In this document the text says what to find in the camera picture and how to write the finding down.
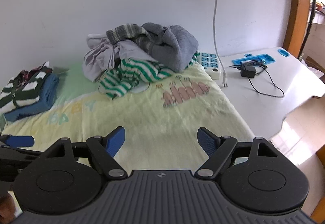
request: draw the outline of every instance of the white wall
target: white wall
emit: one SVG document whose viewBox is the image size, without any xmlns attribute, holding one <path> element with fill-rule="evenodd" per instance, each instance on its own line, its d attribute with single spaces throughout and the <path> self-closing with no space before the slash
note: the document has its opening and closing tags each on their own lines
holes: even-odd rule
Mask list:
<svg viewBox="0 0 325 224">
<path fill-rule="evenodd" d="M 221 55 L 281 46 L 291 0 L 218 0 Z M 0 85 L 46 60 L 67 66 L 87 51 L 86 35 L 124 23 L 179 24 L 213 52 L 214 0 L 0 0 Z"/>
</svg>

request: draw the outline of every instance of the blue folded towel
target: blue folded towel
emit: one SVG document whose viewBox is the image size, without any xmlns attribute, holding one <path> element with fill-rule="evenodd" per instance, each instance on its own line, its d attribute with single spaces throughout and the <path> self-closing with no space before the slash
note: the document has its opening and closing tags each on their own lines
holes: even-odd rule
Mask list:
<svg viewBox="0 0 325 224">
<path fill-rule="evenodd" d="M 39 114 L 41 112 L 45 112 L 52 108 L 58 83 L 59 77 L 56 74 L 51 73 L 46 78 L 41 88 L 39 101 L 32 105 L 14 109 L 11 112 L 5 113 L 4 116 L 6 120 L 16 121 L 25 117 Z"/>
</svg>

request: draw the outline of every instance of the blue tray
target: blue tray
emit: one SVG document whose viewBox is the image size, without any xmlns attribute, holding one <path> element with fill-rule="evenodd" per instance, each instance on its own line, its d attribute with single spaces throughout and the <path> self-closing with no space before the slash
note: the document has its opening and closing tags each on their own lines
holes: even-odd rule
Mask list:
<svg viewBox="0 0 325 224">
<path fill-rule="evenodd" d="M 250 61 L 252 59 L 257 59 L 259 61 L 264 61 L 265 65 L 275 62 L 275 59 L 272 56 L 270 56 L 268 54 L 259 54 L 259 55 L 247 56 L 247 57 L 240 58 L 240 59 L 235 59 L 235 60 L 232 60 L 232 63 L 234 65 L 241 65 L 243 62 Z"/>
</svg>

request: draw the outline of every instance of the gray gripper base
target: gray gripper base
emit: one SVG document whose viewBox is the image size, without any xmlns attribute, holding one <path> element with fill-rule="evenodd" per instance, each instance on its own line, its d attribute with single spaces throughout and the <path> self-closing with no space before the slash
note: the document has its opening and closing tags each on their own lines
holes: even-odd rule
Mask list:
<svg viewBox="0 0 325 224">
<path fill-rule="evenodd" d="M 303 224 L 314 223 L 300 210 L 287 215 L 256 215 L 235 207 L 212 181 L 190 171 L 135 170 L 110 182 L 85 208 L 65 215 L 22 213 L 14 224 Z"/>
</svg>

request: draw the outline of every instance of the wooden door frame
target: wooden door frame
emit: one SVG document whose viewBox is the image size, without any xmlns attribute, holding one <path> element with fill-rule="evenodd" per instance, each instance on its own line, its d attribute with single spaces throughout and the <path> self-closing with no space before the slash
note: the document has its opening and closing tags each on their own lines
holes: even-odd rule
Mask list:
<svg viewBox="0 0 325 224">
<path fill-rule="evenodd" d="M 310 0 L 291 0 L 288 27 L 282 47 L 295 57 L 298 57 L 306 32 L 309 7 Z"/>
</svg>

